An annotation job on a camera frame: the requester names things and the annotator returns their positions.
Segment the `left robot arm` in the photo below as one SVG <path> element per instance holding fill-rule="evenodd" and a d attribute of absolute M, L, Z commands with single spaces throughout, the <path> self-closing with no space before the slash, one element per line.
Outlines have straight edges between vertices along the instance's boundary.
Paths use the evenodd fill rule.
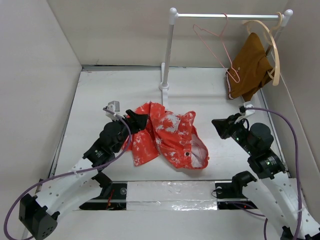
<path fill-rule="evenodd" d="M 46 190 L 34 196 L 25 193 L 20 199 L 19 220 L 36 240 L 51 235 L 66 213 L 92 198 L 104 199 L 111 194 L 112 181 L 103 170 L 125 152 L 133 134 L 146 128 L 148 115 L 130 109 L 125 116 L 106 112 L 113 120 L 71 171 L 47 179 L 50 184 Z"/>

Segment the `orange white tie-dye trousers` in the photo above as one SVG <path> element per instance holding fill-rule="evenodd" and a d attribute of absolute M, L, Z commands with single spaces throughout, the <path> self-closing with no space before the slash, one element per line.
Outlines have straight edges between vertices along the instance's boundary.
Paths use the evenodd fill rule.
<path fill-rule="evenodd" d="M 176 169 L 202 170 L 209 164 L 209 151 L 194 126 L 196 113 L 175 114 L 156 102 L 146 102 L 134 111 L 148 115 L 144 130 L 133 133 L 128 151 L 138 167 L 164 156 Z"/>

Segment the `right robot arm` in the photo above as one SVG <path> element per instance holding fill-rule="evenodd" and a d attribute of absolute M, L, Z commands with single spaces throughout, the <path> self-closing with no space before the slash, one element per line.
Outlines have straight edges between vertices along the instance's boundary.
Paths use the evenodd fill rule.
<path fill-rule="evenodd" d="M 249 154 L 253 172 L 232 177 L 229 189 L 237 197 L 245 196 L 262 212 L 282 240 L 318 240 L 320 225 L 305 208 L 301 192 L 295 191 L 286 168 L 273 152 L 274 138 L 263 123 L 249 122 L 237 113 L 225 119 L 213 119 L 221 139 L 232 138 Z"/>

